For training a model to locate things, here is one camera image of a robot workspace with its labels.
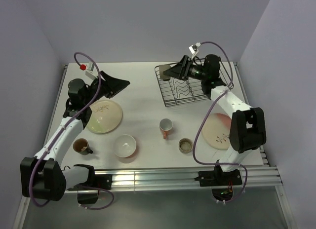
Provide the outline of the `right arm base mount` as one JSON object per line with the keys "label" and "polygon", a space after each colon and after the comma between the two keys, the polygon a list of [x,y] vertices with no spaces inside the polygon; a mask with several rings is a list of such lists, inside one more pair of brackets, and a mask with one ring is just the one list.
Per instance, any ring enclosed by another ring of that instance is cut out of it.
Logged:
{"label": "right arm base mount", "polygon": [[212,190],[216,200],[228,201],[233,198],[233,186],[242,185],[242,179],[239,170],[223,172],[219,166],[211,171],[199,171],[195,181],[199,182],[200,187],[223,187],[223,189]]}

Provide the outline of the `grey-green ceramic cup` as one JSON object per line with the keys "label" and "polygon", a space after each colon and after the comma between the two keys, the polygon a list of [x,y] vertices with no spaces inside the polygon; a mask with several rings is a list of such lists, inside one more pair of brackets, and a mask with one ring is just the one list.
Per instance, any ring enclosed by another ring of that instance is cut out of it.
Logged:
{"label": "grey-green ceramic cup", "polygon": [[170,69],[170,68],[171,68],[171,66],[168,65],[168,64],[164,64],[164,65],[159,65],[159,66],[158,66],[158,69],[159,69],[159,77],[160,77],[161,80],[163,80],[163,81],[169,81],[169,80],[171,79],[170,76],[167,76],[167,75],[164,74],[164,72],[165,72],[166,70]]}

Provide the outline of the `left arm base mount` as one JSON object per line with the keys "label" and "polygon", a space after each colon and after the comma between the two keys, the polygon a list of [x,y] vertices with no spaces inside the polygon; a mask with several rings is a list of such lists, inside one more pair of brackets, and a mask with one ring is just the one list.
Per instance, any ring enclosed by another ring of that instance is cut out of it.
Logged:
{"label": "left arm base mount", "polygon": [[[101,192],[110,192],[112,187],[112,174],[97,174],[94,177],[94,181],[91,185],[86,183],[78,184],[72,188],[67,189],[67,191],[77,192],[77,200],[79,204],[90,205],[97,202]],[[80,193],[80,191],[92,191],[95,193]]]}

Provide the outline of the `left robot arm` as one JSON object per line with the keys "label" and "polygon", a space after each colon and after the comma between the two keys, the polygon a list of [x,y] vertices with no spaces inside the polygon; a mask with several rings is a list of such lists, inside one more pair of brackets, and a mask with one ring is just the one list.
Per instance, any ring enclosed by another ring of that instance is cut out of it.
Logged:
{"label": "left robot arm", "polygon": [[31,199],[59,201],[65,190],[81,185],[91,189],[96,184],[94,167],[76,164],[62,170],[61,162],[77,136],[85,129],[92,110],[90,105],[102,97],[112,98],[130,85],[130,82],[100,72],[91,85],[76,78],[68,84],[66,109],[56,132],[33,157],[20,163],[22,195]]}

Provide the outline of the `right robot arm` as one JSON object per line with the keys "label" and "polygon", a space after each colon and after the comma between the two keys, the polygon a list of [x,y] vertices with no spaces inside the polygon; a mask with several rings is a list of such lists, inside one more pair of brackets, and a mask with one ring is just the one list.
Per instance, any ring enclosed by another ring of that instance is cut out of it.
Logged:
{"label": "right robot arm", "polygon": [[221,79],[221,66],[221,58],[213,54],[207,55],[202,65],[195,64],[193,59],[185,55],[180,62],[164,69],[162,74],[178,80],[199,80],[203,94],[230,117],[230,146],[215,163],[220,168],[213,174],[215,182],[223,185],[231,178],[230,172],[241,165],[251,150],[265,144],[266,127],[263,110],[243,102]]}

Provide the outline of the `orange mug white inside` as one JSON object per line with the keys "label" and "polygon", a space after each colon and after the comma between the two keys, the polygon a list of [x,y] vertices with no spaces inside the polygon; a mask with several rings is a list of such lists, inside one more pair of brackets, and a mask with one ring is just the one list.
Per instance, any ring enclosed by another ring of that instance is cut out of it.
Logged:
{"label": "orange mug white inside", "polygon": [[164,118],[160,121],[159,128],[163,135],[163,139],[166,140],[168,134],[171,133],[171,130],[173,128],[173,122],[168,118]]}

